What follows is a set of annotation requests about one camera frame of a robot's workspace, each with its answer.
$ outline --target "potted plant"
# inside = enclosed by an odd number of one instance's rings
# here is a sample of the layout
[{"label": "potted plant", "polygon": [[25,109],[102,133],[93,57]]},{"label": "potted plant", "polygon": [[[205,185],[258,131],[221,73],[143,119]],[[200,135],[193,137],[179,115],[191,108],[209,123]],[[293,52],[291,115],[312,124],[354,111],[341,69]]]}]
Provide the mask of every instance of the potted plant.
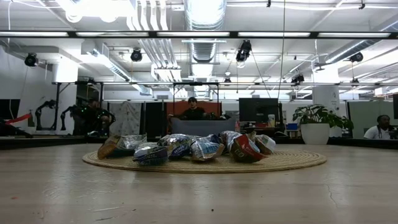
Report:
[{"label": "potted plant", "polygon": [[352,121],[345,116],[335,115],[323,105],[308,105],[297,108],[293,114],[293,121],[298,119],[302,137],[306,144],[326,144],[329,140],[330,128],[354,128]]}]

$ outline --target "green leaves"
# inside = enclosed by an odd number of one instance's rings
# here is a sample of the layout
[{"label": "green leaves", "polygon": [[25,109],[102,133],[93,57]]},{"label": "green leaves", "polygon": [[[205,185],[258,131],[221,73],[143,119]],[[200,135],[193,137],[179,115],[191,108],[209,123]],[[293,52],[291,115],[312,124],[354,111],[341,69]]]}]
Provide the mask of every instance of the green leaves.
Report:
[{"label": "green leaves", "polygon": [[351,120],[335,115],[323,105],[308,105],[297,108],[293,114],[293,121],[300,120],[300,124],[328,123],[329,126],[354,129]]}]

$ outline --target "floor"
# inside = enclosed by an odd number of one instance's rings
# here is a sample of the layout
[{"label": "floor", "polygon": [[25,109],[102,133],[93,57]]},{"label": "floor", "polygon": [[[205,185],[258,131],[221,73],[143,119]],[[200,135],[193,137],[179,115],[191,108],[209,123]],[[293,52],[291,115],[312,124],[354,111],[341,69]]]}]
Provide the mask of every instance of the floor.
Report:
[{"label": "floor", "polygon": [[398,223],[398,151],[278,145],[320,166],[253,174],[133,172],[99,144],[0,151],[0,223]]}]

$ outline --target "red strap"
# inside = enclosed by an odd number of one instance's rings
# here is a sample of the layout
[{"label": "red strap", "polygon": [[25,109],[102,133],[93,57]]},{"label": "red strap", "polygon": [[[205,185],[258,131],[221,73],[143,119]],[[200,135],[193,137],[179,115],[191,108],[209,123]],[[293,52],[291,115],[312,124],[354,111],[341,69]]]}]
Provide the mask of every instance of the red strap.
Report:
[{"label": "red strap", "polygon": [[20,122],[20,121],[23,121],[23,120],[28,119],[30,117],[32,117],[32,115],[30,113],[29,114],[25,114],[24,116],[20,116],[19,118],[7,121],[6,124],[12,124],[12,123]]}]

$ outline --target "round rug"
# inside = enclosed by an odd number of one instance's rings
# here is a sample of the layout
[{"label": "round rug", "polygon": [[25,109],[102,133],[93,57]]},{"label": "round rug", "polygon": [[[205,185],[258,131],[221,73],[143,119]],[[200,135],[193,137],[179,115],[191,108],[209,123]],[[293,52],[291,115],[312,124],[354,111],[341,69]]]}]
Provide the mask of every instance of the round rug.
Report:
[{"label": "round rug", "polygon": [[308,151],[277,151],[268,158],[252,164],[237,163],[229,155],[223,155],[212,161],[192,162],[189,157],[168,161],[160,166],[140,166],[132,157],[109,158],[99,160],[97,152],[83,156],[83,161],[96,166],[115,169],[141,170],[178,173],[242,173],[267,172],[287,169],[299,169],[320,165],[326,162],[326,156]]}]

